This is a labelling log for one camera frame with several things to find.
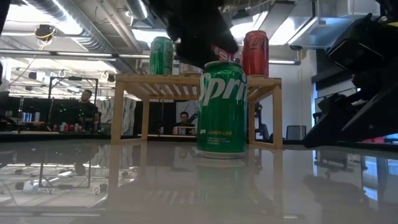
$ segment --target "sprite can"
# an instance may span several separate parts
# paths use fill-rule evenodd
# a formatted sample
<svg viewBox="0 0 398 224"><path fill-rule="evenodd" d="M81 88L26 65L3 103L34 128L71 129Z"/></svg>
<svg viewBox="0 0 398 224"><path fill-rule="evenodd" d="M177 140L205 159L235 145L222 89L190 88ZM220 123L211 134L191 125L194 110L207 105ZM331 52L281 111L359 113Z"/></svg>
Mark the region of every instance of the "sprite can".
<svg viewBox="0 0 398 224"><path fill-rule="evenodd" d="M166 37L156 37L150 45L149 71L153 75L173 73L173 42Z"/></svg>
<svg viewBox="0 0 398 224"><path fill-rule="evenodd" d="M236 62L205 65L200 78L198 147L212 158L241 157L246 148L246 76Z"/></svg>

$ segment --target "man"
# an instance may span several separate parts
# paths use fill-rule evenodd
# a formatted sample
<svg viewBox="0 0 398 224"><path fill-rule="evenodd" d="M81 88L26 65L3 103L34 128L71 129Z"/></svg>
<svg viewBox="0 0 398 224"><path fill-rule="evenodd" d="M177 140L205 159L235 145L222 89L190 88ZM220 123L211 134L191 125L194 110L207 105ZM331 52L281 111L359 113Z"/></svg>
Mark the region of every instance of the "man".
<svg viewBox="0 0 398 224"><path fill-rule="evenodd" d="M98 108L90 102L92 94L91 90L83 91L79 103L79 124L86 131L93 127L93 121L95 123L100 120Z"/></svg>
<svg viewBox="0 0 398 224"><path fill-rule="evenodd" d="M195 127L194 124L188 122L189 114L186 111L180 113L181 122L174 125L173 134L195 134L195 128L181 128L181 127Z"/></svg>

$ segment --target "red soda can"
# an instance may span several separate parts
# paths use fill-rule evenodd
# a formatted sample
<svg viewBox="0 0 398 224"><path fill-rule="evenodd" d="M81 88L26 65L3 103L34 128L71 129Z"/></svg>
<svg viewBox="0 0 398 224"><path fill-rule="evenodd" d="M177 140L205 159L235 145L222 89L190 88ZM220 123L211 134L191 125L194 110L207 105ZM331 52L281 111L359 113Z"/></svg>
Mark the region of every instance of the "red soda can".
<svg viewBox="0 0 398 224"><path fill-rule="evenodd" d="M246 75L269 73L269 44L264 31L255 30L246 34L243 40L242 68Z"/></svg>
<svg viewBox="0 0 398 224"><path fill-rule="evenodd" d="M214 54L217 55L218 60L229 60L229 61L234 60L234 55L222 48L211 45L211 49L214 51Z"/></svg>

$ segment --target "sprite logo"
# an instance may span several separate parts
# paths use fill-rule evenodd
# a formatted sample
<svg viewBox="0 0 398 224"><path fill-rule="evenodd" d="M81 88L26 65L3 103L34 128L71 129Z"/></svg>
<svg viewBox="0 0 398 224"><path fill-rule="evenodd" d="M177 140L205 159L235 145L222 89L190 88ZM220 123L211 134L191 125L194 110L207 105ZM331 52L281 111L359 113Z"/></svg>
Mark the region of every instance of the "sprite logo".
<svg viewBox="0 0 398 224"><path fill-rule="evenodd" d="M207 106L209 104L210 99L217 98L219 96L222 99L230 99L232 91L234 90L235 86L238 88L238 93L236 94L235 100L247 100L246 94L246 76L242 73L242 81L239 79L230 78L228 83L225 83L225 80L222 78L212 78L207 86L205 87L204 80L210 77L210 73L204 73L203 78L200 79L200 96L199 101L203 100L203 106Z"/></svg>

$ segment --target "wooden slatted shelf top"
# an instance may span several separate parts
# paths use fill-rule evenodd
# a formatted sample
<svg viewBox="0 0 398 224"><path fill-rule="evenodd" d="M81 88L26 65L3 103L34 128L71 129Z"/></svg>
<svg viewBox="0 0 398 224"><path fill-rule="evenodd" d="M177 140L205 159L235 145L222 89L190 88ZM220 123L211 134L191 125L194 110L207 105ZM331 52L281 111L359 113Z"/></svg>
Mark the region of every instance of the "wooden slatted shelf top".
<svg viewBox="0 0 398 224"><path fill-rule="evenodd" d="M250 75L248 78L248 101L258 102L272 94L275 86L281 86L280 78ZM184 75L135 75L117 74L117 82L124 89L142 100L197 100L200 95L200 74Z"/></svg>

